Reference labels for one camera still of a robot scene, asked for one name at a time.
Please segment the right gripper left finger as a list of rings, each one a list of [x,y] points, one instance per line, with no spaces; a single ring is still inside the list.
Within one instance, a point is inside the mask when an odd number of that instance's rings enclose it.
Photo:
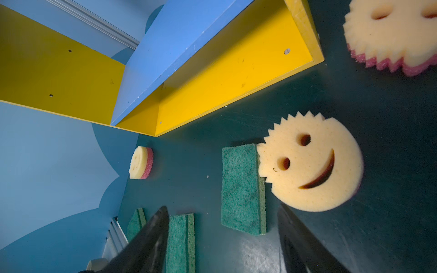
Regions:
[[[132,242],[101,273],[161,273],[166,258],[170,217],[162,206]]]

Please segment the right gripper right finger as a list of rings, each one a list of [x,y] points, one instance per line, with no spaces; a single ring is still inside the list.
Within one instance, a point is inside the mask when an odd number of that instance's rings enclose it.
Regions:
[[[288,273],[347,273],[286,204],[278,208],[278,233]]]

